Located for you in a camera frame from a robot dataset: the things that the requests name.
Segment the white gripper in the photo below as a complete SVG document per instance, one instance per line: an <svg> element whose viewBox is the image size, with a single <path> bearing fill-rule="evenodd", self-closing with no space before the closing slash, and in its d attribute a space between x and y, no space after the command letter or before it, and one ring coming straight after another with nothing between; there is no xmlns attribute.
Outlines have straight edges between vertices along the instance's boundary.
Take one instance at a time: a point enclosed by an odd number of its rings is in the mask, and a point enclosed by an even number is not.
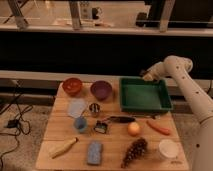
<svg viewBox="0 0 213 171"><path fill-rule="evenodd" d="M147 70L141 70L139 76L145 81L161 80L165 77L166 70L163 65L154 65Z"/></svg>

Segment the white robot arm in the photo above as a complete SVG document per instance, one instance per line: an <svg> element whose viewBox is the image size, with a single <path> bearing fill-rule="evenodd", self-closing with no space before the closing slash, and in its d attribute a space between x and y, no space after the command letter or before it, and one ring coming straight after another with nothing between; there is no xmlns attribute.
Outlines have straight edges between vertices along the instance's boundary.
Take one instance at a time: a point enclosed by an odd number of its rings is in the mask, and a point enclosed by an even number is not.
<svg viewBox="0 0 213 171"><path fill-rule="evenodd" d="M170 76L175 81L200 123L192 171L213 171L213 99L191 78L192 68L191 59L171 55L148 68L142 79Z"/></svg>

